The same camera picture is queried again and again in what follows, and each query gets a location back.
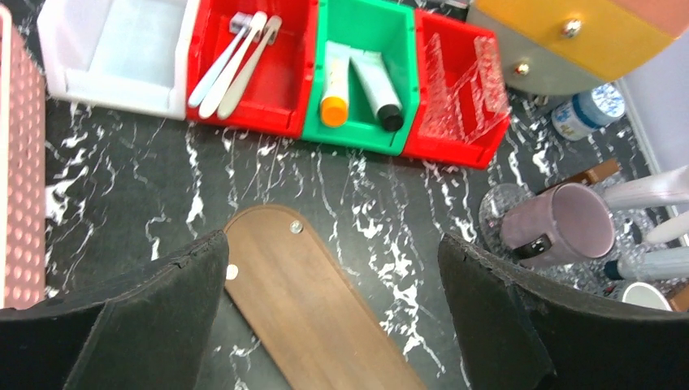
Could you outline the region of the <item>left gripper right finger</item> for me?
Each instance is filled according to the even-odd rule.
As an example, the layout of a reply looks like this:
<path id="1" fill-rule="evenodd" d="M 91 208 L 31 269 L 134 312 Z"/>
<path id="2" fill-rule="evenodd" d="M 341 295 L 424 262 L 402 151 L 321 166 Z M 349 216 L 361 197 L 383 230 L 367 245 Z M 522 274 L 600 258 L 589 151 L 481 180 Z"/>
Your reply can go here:
<path id="1" fill-rule="evenodd" d="M 688 316 L 582 292 L 447 233 L 440 278 L 475 389 L 685 389 Z"/>

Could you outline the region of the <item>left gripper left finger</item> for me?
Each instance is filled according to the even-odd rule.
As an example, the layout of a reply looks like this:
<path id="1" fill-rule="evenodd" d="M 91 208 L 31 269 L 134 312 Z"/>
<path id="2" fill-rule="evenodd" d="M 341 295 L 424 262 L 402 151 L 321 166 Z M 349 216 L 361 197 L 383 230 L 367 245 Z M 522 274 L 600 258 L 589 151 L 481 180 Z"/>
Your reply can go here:
<path id="1" fill-rule="evenodd" d="M 193 388 L 228 255 L 214 231 L 99 284 L 2 310 L 2 388 Z"/>

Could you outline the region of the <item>red cap toothpaste tube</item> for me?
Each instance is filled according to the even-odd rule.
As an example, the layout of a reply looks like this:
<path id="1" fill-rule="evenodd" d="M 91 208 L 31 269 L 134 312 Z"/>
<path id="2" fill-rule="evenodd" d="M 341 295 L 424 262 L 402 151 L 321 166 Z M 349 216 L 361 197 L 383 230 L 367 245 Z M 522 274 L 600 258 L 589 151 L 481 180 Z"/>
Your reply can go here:
<path id="1" fill-rule="evenodd" d="M 688 203 L 688 165 L 615 184 L 601 195 L 611 210 L 646 209 Z"/>

